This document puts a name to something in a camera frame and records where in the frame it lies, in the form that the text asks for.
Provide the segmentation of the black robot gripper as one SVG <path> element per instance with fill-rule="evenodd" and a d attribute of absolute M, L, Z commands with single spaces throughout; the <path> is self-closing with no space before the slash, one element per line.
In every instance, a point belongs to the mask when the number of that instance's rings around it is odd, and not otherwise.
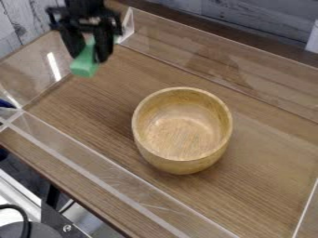
<path fill-rule="evenodd" d="M 63 7 L 47 7 L 50 27 L 60 31 L 62 40 L 72 58 L 76 58 L 86 47 L 80 32 L 95 37 L 96 61 L 103 63 L 114 53 L 114 32 L 123 34 L 120 13 L 108 8 L 104 0 L 64 0 Z"/>

